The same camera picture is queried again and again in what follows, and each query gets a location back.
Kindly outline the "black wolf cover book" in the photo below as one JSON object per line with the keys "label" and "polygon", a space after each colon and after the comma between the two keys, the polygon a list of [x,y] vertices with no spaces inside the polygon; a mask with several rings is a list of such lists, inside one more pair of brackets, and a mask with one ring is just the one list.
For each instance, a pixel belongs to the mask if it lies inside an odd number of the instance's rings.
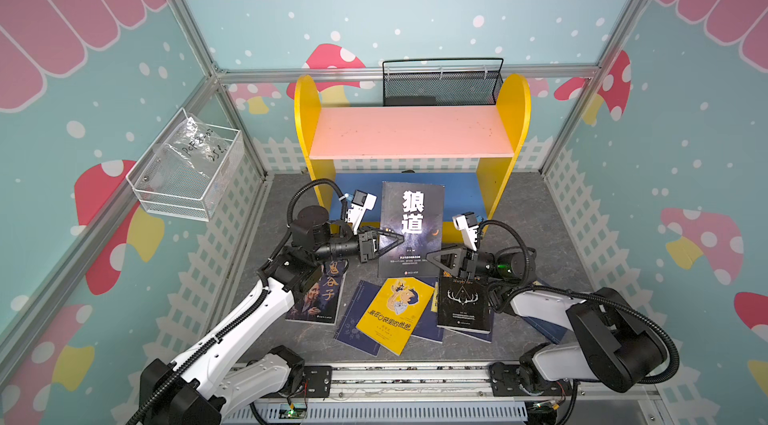
{"label": "black wolf cover book", "polygon": [[426,255],[442,246],[444,200],[442,185],[382,183],[380,229],[401,235],[403,242],[378,259],[380,279],[439,275]]}

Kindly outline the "black antler cover book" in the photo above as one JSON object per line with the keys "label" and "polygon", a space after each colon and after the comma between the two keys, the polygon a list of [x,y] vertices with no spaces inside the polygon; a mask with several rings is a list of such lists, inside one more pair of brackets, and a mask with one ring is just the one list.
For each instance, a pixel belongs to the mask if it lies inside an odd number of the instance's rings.
{"label": "black antler cover book", "polygon": [[488,335],[492,312],[486,285],[478,279],[460,279],[446,272],[437,282],[437,326]]}

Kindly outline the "yellow cartoon cover book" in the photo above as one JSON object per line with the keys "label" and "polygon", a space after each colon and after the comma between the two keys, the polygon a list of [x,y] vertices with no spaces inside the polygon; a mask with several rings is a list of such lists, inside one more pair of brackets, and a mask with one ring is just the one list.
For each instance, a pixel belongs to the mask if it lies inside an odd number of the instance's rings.
{"label": "yellow cartoon cover book", "polygon": [[413,278],[390,278],[359,319],[356,329],[400,356],[429,304],[433,287]]}

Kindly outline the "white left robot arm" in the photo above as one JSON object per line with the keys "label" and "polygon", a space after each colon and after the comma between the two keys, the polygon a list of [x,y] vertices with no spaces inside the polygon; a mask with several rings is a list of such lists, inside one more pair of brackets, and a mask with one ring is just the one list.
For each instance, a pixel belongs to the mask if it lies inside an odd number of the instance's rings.
{"label": "white left robot arm", "polygon": [[285,346],[241,369],[234,366],[249,347],[330,269],[334,259],[360,262],[389,252],[384,231],[362,220],[377,197],[345,194],[331,179],[300,188],[286,211],[286,231],[246,297],[204,337],[173,360],[156,359],[141,373],[139,405],[131,424],[219,424],[230,413],[273,393],[299,391],[304,360]]}

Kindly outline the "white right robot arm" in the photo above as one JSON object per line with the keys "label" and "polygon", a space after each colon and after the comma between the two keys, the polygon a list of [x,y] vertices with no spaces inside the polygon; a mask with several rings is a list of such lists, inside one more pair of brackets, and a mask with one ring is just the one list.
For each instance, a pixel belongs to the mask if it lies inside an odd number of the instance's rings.
{"label": "white right robot arm", "polygon": [[485,304],[497,314],[543,321],[573,334],[567,344],[540,344],[515,365],[491,366],[491,378],[508,390],[540,395],[566,381],[600,383],[624,393],[636,384],[654,385],[679,371],[680,353],[671,336],[631,307],[613,288],[582,293],[546,285],[535,276],[534,251],[510,225],[498,220],[454,219],[462,244],[427,254],[450,276],[477,279]]}

